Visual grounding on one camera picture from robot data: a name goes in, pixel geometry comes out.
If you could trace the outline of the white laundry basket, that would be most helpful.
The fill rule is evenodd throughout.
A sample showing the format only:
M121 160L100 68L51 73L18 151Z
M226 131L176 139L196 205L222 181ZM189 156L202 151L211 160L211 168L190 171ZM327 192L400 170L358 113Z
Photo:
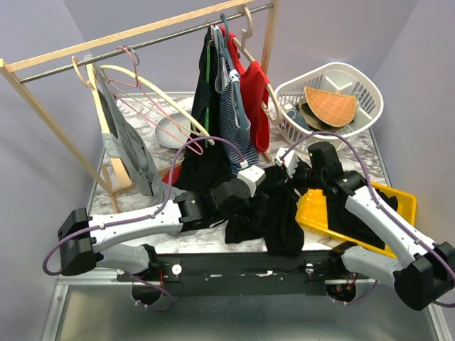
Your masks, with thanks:
M336 132L350 143L361 133L367 132L383 111L382 95L366 75L347 63L327 63L282 83L275 90L278 103L284 112L277 131L289 144L313 131L310 127L300 126L294 119L298 114L298 104L304 98L305 87L356 97L357 109L353 122Z

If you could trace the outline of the cream wooden hanger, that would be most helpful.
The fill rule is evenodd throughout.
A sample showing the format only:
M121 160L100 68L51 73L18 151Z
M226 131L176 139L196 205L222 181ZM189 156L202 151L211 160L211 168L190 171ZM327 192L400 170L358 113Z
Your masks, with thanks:
M128 70L124 67L120 67L118 65L101 65L99 66L101 70L114 70L125 75L130 76L138 81L141 85L145 85L150 90L155 92L160 98L162 98L165 102L169 103L174 109L184 115L187 120L192 124L195 130L188 129L193 134L198 137L208 137L208 143L212 146L215 144L215 139L210 136L210 134L205 130L205 128L194 118L192 117L185 109L183 109L179 104L177 104L172 98L170 98L164 91L162 91L159 87L157 87L152 82L148 81L147 79L143 78L142 76L138 75L136 72Z

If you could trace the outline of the wooden hanger under grey top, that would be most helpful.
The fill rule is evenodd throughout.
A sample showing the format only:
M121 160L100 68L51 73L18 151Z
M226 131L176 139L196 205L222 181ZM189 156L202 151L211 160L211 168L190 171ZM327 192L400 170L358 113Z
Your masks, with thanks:
M82 76L77 65L79 60L75 56L72 56L71 61L73 68L77 76L80 78L81 82L84 84L84 86L86 86L86 88L89 88L92 91L95 109L97 111L98 121L100 123L105 154L110 160L113 173L117 179L117 187L112 186L111 178L104 166L102 167L102 173L106 184L109 186L111 194L113 194L113 196L118 195L124 191L132 189L134 187L134 183L128 173L127 167L124 165L118 152L118 133L109 105L107 103L107 97L100 90L100 83L97 81L96 71L93 64L88 64L85 66L88 76L88 79L86 80Z

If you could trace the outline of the yellow plastic tray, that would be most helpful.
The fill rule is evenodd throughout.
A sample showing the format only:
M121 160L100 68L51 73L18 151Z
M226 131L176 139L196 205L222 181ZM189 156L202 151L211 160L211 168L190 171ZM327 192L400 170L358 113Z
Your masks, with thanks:
M417 199L414 195L373 183L377 194L411 225L415 223ZM313 230L334 239L355 242L373 252L395 257L391 248L384 243L362 220L328 201L323 191L308 190L301 198L296 222L300 227Z

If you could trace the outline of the green plastic hanger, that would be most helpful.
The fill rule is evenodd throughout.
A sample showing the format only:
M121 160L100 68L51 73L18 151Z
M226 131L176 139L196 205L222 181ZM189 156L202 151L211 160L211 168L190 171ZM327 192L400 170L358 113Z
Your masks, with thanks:
M210 49L211 49L211 40L207 44L206 48L206 68L205 68L205 81L209 86L208 94L207 94L207 104L205 106L205 130L210 132Z

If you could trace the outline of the dark items in basket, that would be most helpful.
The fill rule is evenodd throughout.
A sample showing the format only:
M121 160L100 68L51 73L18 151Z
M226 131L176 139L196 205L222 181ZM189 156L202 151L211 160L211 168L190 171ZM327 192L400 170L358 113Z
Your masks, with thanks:
M285 113L289 118L291 118L292 121L309 131L338 131L345 127L332 127L317 119L310 110L305 99L301 100L297 104L286 103L284 108Z

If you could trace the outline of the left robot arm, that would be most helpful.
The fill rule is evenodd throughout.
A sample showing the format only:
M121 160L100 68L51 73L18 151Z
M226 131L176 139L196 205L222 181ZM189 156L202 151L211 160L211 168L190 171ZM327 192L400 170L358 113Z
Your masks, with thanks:
M75 209L58 230L61 274L76 276L105 267L151 280L158 264L149 256L150 247L131 247L129 241L206 229L227 220L256 189L234 178L211 190L184 192L163 205L125 213L91 217L85 208Z

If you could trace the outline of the red tank top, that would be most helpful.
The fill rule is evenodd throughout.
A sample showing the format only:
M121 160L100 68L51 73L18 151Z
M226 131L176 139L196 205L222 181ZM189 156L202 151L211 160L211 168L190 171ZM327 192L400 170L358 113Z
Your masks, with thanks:
M181 190L202 190L214 188L219 184L234 178L236 174L231 172L230 162L223 146L230 142L220 137L220 94L215 90L215 78L217 75L218 54L215 48L215 40L212 26L204 38L204 46L199 60L199 76L195 97L191 110L192 116L205 126L205 106L209 86L205 81L206 48L211 40L210 49L210 132L211 136L221 138L212 146L208 141L202 141L203 155L187 150L183 162L172 174L173 185ZM237 47L233 43L234 33L229 32L227 48L235 69L240 74L240 91L247 118L251 122L251 141L256 147L258 155L269 148L269 120L261 108L262 100L267 101L269 95L264 89L262 79L257 66L249 64L243 67L240 62Z

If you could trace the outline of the grey tank top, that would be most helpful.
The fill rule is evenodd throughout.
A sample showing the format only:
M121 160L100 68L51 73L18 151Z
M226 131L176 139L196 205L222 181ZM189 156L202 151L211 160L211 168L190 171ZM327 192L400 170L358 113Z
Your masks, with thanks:
M100 90L107 97L118 133L118 152L140 194L149 197L152 205L161 204L166 197L167 185L161 179L152 155L138 131L125 119L117 106L107 82L102 79L101 69L95 67Z

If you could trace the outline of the blue grey hanger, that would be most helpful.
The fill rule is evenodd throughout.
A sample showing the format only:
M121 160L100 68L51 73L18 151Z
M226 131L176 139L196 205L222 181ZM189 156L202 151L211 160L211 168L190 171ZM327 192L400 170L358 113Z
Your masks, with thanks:
M240 92L240 74L237 72L233 65L232 58L230 56L230 52L228 50L228 38L229 38L229 28L228 28L228 21L226 19L225 14L220 14L220 19L223 22L224 28L225 28L225 37L223 38L223 52L225 54L225 57L227 58L227 63L229 65L229 78L230 78L230 84L232 87L232 105L235 110L235 113L237 115L237 122L238 126L246 130L249 127L249 124L247 123L247 116L245 113L245 110L243 108L243 103L242 103L242 98L241 98L241 92Z

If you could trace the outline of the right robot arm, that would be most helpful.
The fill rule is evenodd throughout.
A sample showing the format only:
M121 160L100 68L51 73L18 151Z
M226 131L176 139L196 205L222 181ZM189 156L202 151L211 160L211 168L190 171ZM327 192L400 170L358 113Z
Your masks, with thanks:
M330 275L365 275L394 288L413 310L439 305L439 299L454 289L454 247L437 244L409 224L376 193L367 174L345 171L329 142L312 144L308 152L310 164L292 148L280 151L275 160L297 185L322 190L326 201L335 205L334 216L355 217L394 253L389 257L344 242L329 253Z

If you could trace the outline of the blue striped tank top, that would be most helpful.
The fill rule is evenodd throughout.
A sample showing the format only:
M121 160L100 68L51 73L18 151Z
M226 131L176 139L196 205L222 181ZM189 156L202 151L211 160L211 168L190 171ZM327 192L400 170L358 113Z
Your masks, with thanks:
M259 155L251 141L251 122L247 118L249 127L246 130L238 126L237 115L232 105L232 87L229 78L229 65L223 52L223 27L213 29L215 48L218 54L217 75L215 90L220 94L220 137L230 142L224 145L226 155L230 162L231 172L236 174L241 170L240 158L244 157L250 165L259 163Z

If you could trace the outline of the wooden hanger under red top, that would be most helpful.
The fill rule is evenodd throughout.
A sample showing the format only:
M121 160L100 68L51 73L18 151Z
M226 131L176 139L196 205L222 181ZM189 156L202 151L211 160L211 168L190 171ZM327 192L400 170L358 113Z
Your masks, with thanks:
M267 101L262 100L261 108L265 113L266 117L268 118L269 122L274 126L278 126L282 122L282 107L279 103L277 96L266 76L264 70L259 65L259 63L252 57L250 52L246 49L246 42L248 38L252 37L253 34L253 23L252 23L252 15L250 10L247 8L245 4L239 7L239 11L243 14L247 19L247 28L242 29L241 32L241 40L237 38L233 38L233 43L237 47L237 50L240 51L247 59L250 64L257 66L259 74L261 75L262 79L264 80L264 89L269 95L269 99Z

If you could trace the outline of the white oval plate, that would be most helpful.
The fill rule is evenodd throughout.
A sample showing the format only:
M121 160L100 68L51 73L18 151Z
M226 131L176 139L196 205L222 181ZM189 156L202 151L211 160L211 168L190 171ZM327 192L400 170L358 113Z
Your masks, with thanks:
M191 135L190 127L190 121L182 113L171 114L157 123L155 137L162 146L179 149Z

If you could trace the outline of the wooden clothes rack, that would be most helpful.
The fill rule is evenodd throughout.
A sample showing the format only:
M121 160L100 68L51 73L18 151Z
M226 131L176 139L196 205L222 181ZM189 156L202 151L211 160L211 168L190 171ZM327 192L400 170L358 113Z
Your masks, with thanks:
M62 145L64 145L66 149L79 161L79 163L84 167L84 169L91 175L93 180L95 180L95 182L106 192L106 194L110 198L114 212L118 213L119 206L117 203L117 196L120 195L121 193L124 193L134 188L133 182L126 177L126 173L124 169L120 166L120 162L118 160L112 161L112 167L118 172L119 180L121 183L121 186L119 188L113 188L105 166L101 166L102 175L100 175L99 172L92 167L91 163L86 159L86 157L83 156L82 152L65 134L63 129L58 126L53 117L44 109L42 104L36 99L32 92L25 86L25 84L27 82L39 80L44 77L56 75L67 70L74 70L77 76L79 77L80 81L84 84L84 86L88 89L91 89L92 92L94 93L94 96L97 96L97 90L95 86L92 83L90 83L89 80L85 80L83 78L78 67L82 65L92 64L97 61L105 60L108 58L112 58L123 53L123 51L115 50L111 53L105 53L103 55L99 55L97 57L93 57L87 60L82 60L80 62L74 60L70 65L58 67L56 69L43 72L39 75L23 78L22 80L16 76L15 72L18 70L24 70L29 67L41 65L43 63L64 58L67 56L72 57L75 54L81 53L83 51L98 48L100 46L104 46L110 43L116 43L121 40L139 36L145 33L150 33L161 28L169 27L196 18L201 18L212 13L222 12L235 7L238 8L239 13L229 17L229 19L233 20L241 16L244 16L248 20L247 29L246 31L242 32L243 40L247 40L248 38L250 38L253 33L251 15L253 13L257 13L259 11L263 11L266 9L269 11L261 58L262 68L266 72L268 71L269 67L270 54L273 46L274 33L276 30L279 2L270 1L267 5L260 6L252 10L249 10L247 8L248 4L249 1L225 1L202 9L197 9L195 11L182 13L170 18L165 18L153 23L148 23L143 26L138 26L136 28L130 28L122 32L113 33L111 35L90 40L85 43L73 45L43 55L21 60L15 63L8 64L4 60L1 60L1 76L3 76L3 78L14 88L18 95L21 96L22 99L28 104L28 106L37 114L37 116L42 120L42 122L53 132L55 137L62 143Z

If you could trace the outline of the black tank top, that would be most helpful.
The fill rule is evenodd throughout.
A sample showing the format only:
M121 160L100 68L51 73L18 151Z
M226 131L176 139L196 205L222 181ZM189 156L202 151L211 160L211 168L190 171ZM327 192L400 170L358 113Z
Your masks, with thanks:
M296 257L304 245L304 231L295 220L299 196L278 166L266 168L265 175L257 194L230 216L225 243L263 239L272 256Z

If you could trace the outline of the black mounting rail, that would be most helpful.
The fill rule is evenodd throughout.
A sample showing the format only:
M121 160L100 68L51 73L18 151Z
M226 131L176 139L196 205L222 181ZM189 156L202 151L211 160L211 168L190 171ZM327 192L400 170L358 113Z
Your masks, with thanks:
M328 250L302 251L296 257L266 252L157 254L137 276L136 299L156 298L163 285L173 297L304 294L352 301L358 276L338 270Z

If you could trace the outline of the black cloth in tray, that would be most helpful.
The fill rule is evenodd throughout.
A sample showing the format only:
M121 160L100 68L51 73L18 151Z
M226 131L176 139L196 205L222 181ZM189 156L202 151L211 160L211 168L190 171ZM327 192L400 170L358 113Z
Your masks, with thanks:
M343 193L329 193L323 190L326 199L328 229L343 236L364 242L378 249L385 249L385 243L359 217L347 211L345 203L347 195Z

